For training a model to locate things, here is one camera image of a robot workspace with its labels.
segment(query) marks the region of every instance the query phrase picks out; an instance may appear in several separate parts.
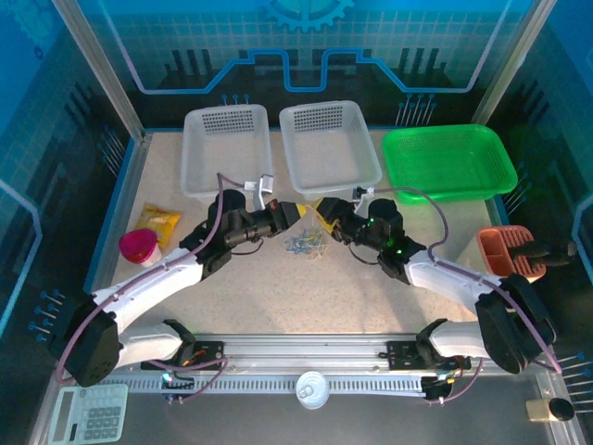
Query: yellow snack bag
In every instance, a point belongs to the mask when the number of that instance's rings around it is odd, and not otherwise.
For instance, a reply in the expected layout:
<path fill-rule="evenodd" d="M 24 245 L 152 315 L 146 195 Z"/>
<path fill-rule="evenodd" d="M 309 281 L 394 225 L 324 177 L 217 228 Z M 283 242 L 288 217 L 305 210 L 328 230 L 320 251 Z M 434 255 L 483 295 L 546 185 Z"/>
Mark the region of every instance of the yellow snack bag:
<path fill-rule="evenodd" d="M 157 233 L 157 243 L 161 248 L 169 244 L 170 234 L 182 217 L 179 211 L 160 209 L 153 204 L 145 204 L 136 229 L 150 229 Z"/>

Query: glass panel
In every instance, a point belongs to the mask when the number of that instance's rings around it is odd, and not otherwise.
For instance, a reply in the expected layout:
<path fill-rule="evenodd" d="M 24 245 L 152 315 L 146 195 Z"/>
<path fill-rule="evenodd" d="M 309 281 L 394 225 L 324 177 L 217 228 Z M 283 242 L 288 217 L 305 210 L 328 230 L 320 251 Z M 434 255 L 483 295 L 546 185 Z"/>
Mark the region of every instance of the glass panel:
<path fill-rule="evenodd" d="M 51 2 L 0 2 L 0 36 L 0 443 L 25 443 L 55 363 L 41 293 L 82 292 L 129 136 Z"/>
<path fill-rule="evenodd" d="M 350 99 L 371 125 L 465 123 L 530 0 L 82 1 L 147 127 Z"/>
<path fill-rule="evenodd" d="M 584 207 L 574 224 L 579 203 L 593 191 L 592 21 L 591 5 L 559 0 L 489 122 L 520 178 L 502 197 L 511 223 L 536 239 L 567 243 L 573 237 L 580 244 L 572 264 L 548 267 L 536 282 L 560 325 L 561 342 L 573 346 L 576 338 L 590 345 L 593 337 L 593 208 Z"/>

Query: green plastic tray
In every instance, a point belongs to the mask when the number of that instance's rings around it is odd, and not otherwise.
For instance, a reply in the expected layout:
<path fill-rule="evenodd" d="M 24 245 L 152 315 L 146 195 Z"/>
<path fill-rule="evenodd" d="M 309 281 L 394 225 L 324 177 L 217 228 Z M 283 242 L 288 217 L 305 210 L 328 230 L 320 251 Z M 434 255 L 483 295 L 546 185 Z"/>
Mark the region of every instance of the green plastic tray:
<path fill-rule="evenodd" d="M 517 173 L 500 138 L 484 125 L 394 130 L 383 138 L 391 185 L 422 190 L 439 201 L 489 199 L 517 185 Z M 404 204 L 428 201 L 397 192 Z"/>

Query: calculator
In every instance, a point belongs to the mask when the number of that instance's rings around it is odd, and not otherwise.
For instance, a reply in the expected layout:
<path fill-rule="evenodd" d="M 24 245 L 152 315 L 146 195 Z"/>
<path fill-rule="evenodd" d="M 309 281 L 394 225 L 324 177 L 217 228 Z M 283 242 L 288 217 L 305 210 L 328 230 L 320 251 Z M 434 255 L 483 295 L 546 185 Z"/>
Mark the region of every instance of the calculator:
<path fill-rule="evenodd" d="M 117 442 L 121 438 L 128 386 L 65 387 L 49 427 L 49 445 Z"/>

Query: beige table surface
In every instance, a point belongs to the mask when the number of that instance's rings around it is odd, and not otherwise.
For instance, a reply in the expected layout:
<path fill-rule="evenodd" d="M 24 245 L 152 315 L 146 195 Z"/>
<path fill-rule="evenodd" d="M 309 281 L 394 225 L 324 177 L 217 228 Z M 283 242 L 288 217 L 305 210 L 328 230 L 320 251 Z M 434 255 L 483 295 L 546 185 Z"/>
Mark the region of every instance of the beige table surface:
<path fill-rule="evenodd" d="M 381 150 L 385 133 L 371 132 L 384 172 L 377 187 L 389 186 Z M 299 194 L 290 184 L 279 132 L 271 132 L 271 147 L 275 197 L 299 201 Z M 132 230 L 146 202 L 182 211 L 164 254 L 176 247 L 207 214 L 208 204 L 185 197 L 181 192 L 181 149 L 181 133 L 154 134 L 128 222 L 128 230 Z M 448 243 L 436 252 L 456 260 L 475 232 L 490 225 L 486 204 L 465 201 L 442 207 L 451 233 Z M 399 205 L 398 208 L 404 216 L 404 228 L 413 239 L 425 245 L 440 239 L 442 225 L 431 206 Z M 267 239 L 259 254 L 233 257 L 204 282 L 178 292 L 145 313 L 136 321 L 137 325 L 176 318 L 194 333 L 409 333 L 423 329 L 436 318 L 474 319 L 465 308 L 434 292 L 405 286 L 388 278 L 379 266 L 359 263 L 345 246 L 329 236 L 329 247 L 316 261 L 286 252 L 284 238 L 297 235 L 310 225 L 311 219 L 306 217 L 290 232 Z M 249 250 L 252 245 L 240 248 Z M 369 252 L 359 253 L 362 256 Z M 113 283 L 142 270 L 141 266 L 120 257 Z"/>

